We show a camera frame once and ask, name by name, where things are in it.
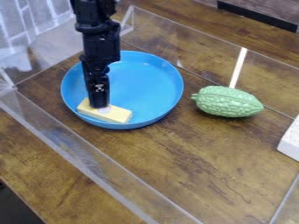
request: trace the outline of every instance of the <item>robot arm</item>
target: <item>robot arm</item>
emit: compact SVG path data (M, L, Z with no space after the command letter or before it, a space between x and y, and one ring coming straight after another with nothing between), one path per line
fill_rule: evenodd
M83 33L84 53L79 56L88 90L89 106L109 103L108 65L120 60L120 25L109 17L116 13L115 0L69 0L76 15L76 31Z

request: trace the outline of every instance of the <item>white object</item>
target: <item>white object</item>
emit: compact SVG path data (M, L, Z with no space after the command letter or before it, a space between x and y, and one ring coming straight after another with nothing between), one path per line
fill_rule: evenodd
M299 161L299 116L288 128L278 145L278 150Z
M235 88L238 81L239 81L239 73L240 73L240 69L243 67L243 63L244 63L244 59L247 57L248 54L248 49L246 47L242 47L240 52L239 52L239 56L238 56L238 64L235 66L235 71L231 77L231 81L228 84L230 88Z

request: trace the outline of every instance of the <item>yellow sponge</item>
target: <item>yellow sponge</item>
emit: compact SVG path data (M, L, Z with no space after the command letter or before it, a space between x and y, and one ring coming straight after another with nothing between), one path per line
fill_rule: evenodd
M85 98L77 106L77 111L85 116L91 116L108 123L128 123L132 117L132 111L116 106L108 105L105 108L92 108L89 99Z

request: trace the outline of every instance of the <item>blue bowl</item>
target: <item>blue bowl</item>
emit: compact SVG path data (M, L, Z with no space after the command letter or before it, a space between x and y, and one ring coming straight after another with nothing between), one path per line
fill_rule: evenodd
M172 110L183 96L183 77L174 65L144 52L121 51L121 60L109 65L109 103L129 109L128 123L100 121L77 112L88 96L81 64L67 72L60 85L61 99L87 123L113 130L129 130L157 122Z

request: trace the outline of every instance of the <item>bitter melon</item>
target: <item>bitter melon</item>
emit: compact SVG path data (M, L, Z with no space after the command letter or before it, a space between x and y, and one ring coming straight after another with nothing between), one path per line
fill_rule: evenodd
M208 114L243 117L258 114L264 106L247 92L230 87L208 86L191 96L196 106Z

